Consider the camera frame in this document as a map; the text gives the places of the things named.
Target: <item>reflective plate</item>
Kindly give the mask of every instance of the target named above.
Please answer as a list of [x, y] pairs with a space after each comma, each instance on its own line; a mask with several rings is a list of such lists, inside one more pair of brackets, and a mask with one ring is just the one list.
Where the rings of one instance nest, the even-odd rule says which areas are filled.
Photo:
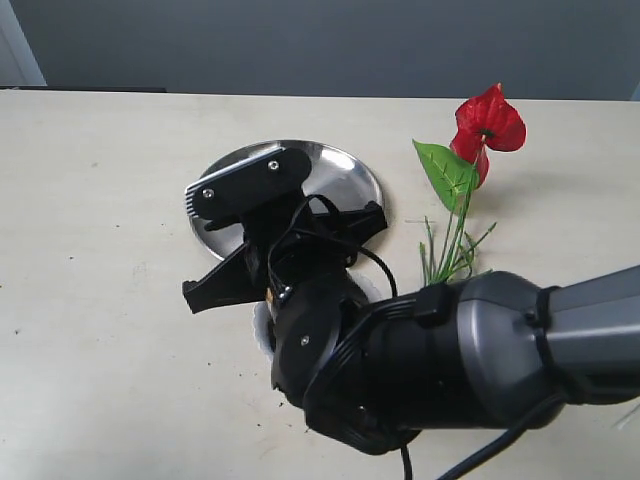
[[[225, 155], [211, 165], [202, 176], [279, 146], [299, 148], [311, 158], [311, 174], [302, 184], [302, 190], [306, 195], [325, 195], [340, 210], [356, 210], [370, 201], [384, 208], [382, 188], [373, 173], [360, 160], [338, 148], [317, 142], [274, 140], [249, 145]], [[314, 211], [321, 211], [322, 208], [316, 205], [316, 202], [312, 203]], [[196, 237], [219, 259], [224, 259], [242, 244], [242, 226], [239, 224], [216, 232], [207, 232], [204, 229], [206, 220], [191, 217], [189, 220]]]

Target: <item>green leaf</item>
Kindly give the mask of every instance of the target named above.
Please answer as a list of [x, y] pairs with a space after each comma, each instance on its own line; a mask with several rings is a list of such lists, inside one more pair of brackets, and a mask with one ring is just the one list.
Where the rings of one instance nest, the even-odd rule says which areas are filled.
[[447, 147], [415, 140], [413, 146], [440, 201], [453, 212], [469, 188], [473, 190], [478, 186], [478, 172]]

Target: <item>red anthurium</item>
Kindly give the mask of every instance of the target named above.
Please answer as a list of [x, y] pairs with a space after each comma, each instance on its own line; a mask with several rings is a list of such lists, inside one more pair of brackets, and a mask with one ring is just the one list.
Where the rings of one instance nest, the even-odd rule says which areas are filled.
[[460, 105], [456, 110], [456, 121], [459, 130], [478, 140], [485, 137], [484, 142], [489, 148], [501, 152], [518, 150], [527, 135], [518, 111], [504, 99], [500, 83]]
[[479, 177], [476, 188], [480, 187], [484, 183], [484, 179], [487, 178], [487, 173], [489, 173], [489, 157], [487, 157], [487, 149], [482, 137], [464, 130], [458, 130], [449, 148], [463, 160], [476, 164]]

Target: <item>white table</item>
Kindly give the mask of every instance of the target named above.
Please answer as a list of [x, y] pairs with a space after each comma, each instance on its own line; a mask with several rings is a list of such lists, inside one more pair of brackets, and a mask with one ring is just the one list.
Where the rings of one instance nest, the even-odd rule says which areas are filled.
[[[384, 183], [393, 218], [378, 252], [412, 291], [417, 221], [446, 213], [411, 139], [447, 144], [459, 103], [0, 91], [0, 478], [402, 478], [398, 454], [307, 433], [280, 406], [251, 306], [190, 314], [180, 284], [214, 259], [182, 194], [249, 143], [340, 147]], [[529, 136], [490, 153], [470, 222], [498, 220], [483, 265], [562, 285], [640, 262], [640, 104], [513, 103]], [[371, 263], [359, 270], [386, 292]], [[614, 427], [632, 407], [567, 408], [470, 478], [637, 478], [640, 418]], [[416, 478], [495, 435], [423, 433]]]

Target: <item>metal bowl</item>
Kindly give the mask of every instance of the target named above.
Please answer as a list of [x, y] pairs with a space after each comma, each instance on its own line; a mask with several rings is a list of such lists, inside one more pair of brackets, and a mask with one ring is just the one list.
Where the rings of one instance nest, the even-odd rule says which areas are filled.
[[[306, 195], [325, 195], [340, 210], [356, 210], [370, 201], [384, 208], [382, 188], [364, 163], [338, 148], [306, 140], [273, 140], [240, 148], [215, 162], [202, 176], [274, 147], [299, 148], [309, 155], [311, 174], [302, 184], [302, 190]], [[311, 205], [314, 211], [323, 210], [323, 207], [315, 202]], [[221, 260], [242, 244], [242, 226], [239, 224], [207, 232], [204, 229], [206, 220], [189, 218], [196, 237], [207, 250]]]

